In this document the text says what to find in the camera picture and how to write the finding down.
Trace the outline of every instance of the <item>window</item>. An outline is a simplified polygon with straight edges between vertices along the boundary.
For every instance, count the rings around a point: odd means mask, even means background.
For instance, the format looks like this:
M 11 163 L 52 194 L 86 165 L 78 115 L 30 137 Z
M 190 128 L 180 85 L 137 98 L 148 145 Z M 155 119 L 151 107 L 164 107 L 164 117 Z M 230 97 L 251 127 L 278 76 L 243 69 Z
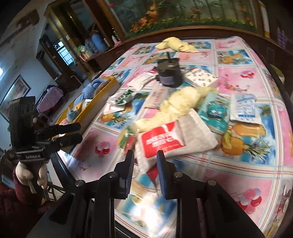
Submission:
M 70 65 L 74 61 L 73 57 L 71 56 L 69 51 L 66 49 L 62 41 L 54 45 L 54 47 L 67 65 Z

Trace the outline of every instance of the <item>bolt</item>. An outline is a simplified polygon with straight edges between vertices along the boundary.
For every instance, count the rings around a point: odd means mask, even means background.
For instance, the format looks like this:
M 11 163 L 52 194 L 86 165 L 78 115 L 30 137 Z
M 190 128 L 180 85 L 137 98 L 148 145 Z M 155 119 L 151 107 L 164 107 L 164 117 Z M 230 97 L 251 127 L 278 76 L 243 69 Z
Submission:
M 115 178 L 116 176 L 118 175 L 118 173 L 117 172 L 111 172 L 111 173 L 109 173 L 109 177 L 110 178 Z
M 207 181 L 207 183 L 210 185 L 210 186 L 215 186 L 217 184 L 217 182 L 213 179 L 210 179 Z
M 76 182 L 75 182 L 75 186 L 76 187 L 80 187 L 80 186 L 83 186 L 84 185 L 84 181 L 83 180 L 77 180 Z
M 175 172 L 174 173 L 175 178 L 181 178 L 183 174 L 181 172 Z

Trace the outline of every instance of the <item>black straw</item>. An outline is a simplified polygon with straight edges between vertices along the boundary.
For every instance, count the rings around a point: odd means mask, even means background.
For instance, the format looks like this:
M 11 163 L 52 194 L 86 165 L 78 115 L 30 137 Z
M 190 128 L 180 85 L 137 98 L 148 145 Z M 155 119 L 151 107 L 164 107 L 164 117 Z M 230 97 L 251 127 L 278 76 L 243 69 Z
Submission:
M 168 56 L 169 62 L 172 63 L 169 52 L 167 52 L 167 56 Z

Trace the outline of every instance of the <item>pink cloth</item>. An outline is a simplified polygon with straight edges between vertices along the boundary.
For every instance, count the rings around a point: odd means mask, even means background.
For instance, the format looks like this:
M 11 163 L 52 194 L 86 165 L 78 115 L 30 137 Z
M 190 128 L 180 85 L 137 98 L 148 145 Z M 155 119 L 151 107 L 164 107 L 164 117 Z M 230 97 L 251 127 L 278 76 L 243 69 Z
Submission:
M 61 89 L 57 87 L 49 88 L 45 97 L 37 106 L 38 112 L 42 113 L 54 107 L 62 96 L 63 96 L 63 91 Z

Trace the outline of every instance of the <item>green and white packet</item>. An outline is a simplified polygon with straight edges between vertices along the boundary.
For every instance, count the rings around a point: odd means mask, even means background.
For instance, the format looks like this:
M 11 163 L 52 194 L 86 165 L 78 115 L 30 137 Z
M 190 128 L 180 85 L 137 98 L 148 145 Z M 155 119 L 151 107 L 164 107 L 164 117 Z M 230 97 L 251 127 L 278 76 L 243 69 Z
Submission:
M 136 99 L 138 96 L 140 96 L 140 93 L 126 89 L 109 97 L 108 103 L 111 105 L 124 105 Z

